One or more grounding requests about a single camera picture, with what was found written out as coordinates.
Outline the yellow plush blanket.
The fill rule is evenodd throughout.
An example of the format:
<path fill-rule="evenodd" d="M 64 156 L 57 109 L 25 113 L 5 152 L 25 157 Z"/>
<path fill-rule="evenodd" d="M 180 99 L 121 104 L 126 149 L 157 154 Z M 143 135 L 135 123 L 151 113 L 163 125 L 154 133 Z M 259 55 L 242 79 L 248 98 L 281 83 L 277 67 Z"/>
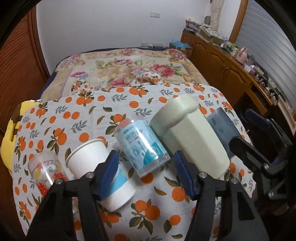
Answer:
<path fill-rule="evenodd" d="M 10 175 L 12 175 L 13 153 L 21 119 L 28 109 L 37 104 L 39 104 L 37 100 L 27 100 L 17 105 L 6 127 L 6 132 L 1 143 L 1 159 L 8 168 Z"/>

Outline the clear cup light-blue label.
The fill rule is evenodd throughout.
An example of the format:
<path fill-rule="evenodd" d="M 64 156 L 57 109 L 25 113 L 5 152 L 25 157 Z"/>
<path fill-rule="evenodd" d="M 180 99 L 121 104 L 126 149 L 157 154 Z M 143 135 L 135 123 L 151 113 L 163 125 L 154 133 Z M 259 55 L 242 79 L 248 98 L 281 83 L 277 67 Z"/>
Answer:
<path fill-rule="evenodd" d="M 171 159 L 145 120 L 125 118 L 115 128 L 114 136 L 140 178 Z"/>

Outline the clear floral glass cup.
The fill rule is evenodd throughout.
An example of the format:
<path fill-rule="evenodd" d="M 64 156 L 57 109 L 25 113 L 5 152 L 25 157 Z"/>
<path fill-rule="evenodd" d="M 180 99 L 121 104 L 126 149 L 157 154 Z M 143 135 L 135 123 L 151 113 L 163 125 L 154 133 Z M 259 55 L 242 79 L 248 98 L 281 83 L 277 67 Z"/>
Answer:
<path fill-rule="evenodd" d="M 56 179 L 67 181 L 58 156 L 52 151 L 43 151 L 32 157 L 28 164 L 29 172 L 42 196 L 45 197 Z"/>

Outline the white wall switch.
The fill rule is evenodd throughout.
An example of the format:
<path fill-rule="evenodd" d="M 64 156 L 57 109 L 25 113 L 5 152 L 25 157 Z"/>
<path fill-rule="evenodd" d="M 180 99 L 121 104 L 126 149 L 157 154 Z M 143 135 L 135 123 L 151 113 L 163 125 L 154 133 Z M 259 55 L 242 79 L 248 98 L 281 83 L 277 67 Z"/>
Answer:
<path fill-rule="evenodd" d="M 150 17 L 151 18 L 160 18 L 161 14 L 160 13 L 155 13 L 155 12 L 150 12 Z"/>

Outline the orange-print white cloth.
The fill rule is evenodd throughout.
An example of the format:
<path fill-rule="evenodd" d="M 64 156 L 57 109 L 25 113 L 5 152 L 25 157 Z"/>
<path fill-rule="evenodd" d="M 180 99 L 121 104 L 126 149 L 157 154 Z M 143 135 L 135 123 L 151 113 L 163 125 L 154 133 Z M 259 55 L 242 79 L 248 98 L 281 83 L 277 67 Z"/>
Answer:
<path fill-rule="evenodd" d="M 101 167 L 111 151 L 115 166 L 93 208 L 110 240 L 184 240 L 196 201 L 178 176 L 181 150 L 208 178 L 236 178 L 251 195 L 252 172 L 229 141 L 247 132 L 224 93 L 207 85 L 142 85 L 67 94 L 30 102 L 17 125 L 14 200 L 24 232 L 56 179 L 72 184 Z"/>

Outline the grey window blind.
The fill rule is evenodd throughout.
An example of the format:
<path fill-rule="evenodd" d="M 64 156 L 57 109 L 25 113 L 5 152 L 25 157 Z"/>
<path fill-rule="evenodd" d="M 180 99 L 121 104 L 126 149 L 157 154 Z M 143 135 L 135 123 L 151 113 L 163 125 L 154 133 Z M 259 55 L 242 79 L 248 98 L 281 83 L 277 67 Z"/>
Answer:
<path fill-rule="evenodd" d="M 268 73 L 295 109 L 295 49 L 286 34 L 256 1 L 248 1 L 236 45 Z"/>

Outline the white paper cup blue stripe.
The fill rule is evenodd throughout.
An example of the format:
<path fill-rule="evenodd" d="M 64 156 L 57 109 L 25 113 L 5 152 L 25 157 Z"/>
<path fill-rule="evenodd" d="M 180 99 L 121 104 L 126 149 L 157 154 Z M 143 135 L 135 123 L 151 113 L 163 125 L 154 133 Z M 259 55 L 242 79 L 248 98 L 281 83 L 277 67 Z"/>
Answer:
<path fill-rule="evenodd" d="M 81 178 L 88 172 L 94 172 L 96 168 L 106 176 L 100 189 L 103 194 L 101 205 L 110 212 L 115 212 L 124 206 L 135 194 L 132 181 L 126 173 L 117 165 L 116 171 L 104 171 L 103 165 L 107 163 L 109 151 L 103 140 L 95 139 L 85 142 L 77 147 L 66 159 L 66 166 L 70 169 L 76 179 Z"/>

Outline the wooden sideboard cabinet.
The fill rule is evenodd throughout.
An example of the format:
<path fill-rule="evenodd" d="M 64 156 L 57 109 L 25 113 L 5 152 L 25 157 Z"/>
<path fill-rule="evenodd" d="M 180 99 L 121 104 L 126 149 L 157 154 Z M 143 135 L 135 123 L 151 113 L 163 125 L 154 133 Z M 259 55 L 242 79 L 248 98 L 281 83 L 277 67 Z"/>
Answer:
<path fill-rule="evenodd" d="M 257 79 L 229 53 L 200 36 L 183 30 L 181 41 L 192 47 L 191 62 L 207 82 L 219 89 L 236 111 L 251 108 L 274 118 L 283 130 L 295 135 L 295 120 L 281 96 L 271 97 Z"/>

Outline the wooden louvered wardrobe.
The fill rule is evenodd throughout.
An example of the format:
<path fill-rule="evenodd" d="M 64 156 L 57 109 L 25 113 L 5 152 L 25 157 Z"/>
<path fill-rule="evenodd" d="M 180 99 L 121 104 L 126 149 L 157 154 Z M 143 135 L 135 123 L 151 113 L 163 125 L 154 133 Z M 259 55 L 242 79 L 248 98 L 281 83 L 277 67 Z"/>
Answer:
<path fill-rule="evenodd" d="M 37 29 L 36 8 L 17 18 L 14 29 L 1 47 L 1 137 L 13 111 L 25 100 L 35 99 L 50 74 L 46 66 Z M 14 198 L 13 180 L 1 163 L 1 239 L 22 240 Z"/>

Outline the pink kettle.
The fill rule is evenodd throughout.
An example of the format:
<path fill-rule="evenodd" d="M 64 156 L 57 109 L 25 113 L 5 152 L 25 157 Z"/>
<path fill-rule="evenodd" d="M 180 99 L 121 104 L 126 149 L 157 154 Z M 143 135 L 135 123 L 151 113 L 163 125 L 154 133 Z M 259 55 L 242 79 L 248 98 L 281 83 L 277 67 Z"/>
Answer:
<path fill-rule="evenodd" d="M 235 60 L 238 61 L 240 64 L 244 64 L 247 61 L 247 49 L 245 47 L 241 48 L 237 52 Z"/>

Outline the floral bed blanket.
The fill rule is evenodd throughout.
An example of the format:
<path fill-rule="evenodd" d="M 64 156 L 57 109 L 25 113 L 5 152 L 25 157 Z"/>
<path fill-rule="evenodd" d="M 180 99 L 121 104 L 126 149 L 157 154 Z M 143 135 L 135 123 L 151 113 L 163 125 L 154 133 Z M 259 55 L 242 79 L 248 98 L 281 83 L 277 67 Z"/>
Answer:
<path fill-rule="evenodd" d="M 40 98 L 48 101 L 93 90 L 191 82 L 208 84 L 201 72 L 179 50 L 97 50 L 60 61 Z"/>

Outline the blue tissue pack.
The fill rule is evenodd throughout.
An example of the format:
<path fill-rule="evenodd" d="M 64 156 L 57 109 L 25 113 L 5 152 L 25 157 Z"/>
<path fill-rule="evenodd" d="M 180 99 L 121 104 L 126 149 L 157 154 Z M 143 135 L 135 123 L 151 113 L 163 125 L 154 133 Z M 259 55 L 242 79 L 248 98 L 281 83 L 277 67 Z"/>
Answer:
<path fill-rule="evenodd" d="M 185 50 L 185 49 L 190 49 L 191 46 L 187 43 L 183 43 L 181 41 L 175 41 L 172 40 L 170 42 L 170 48 L 175 48 L 175 49 L 180 49 L 180 50 Z"/>

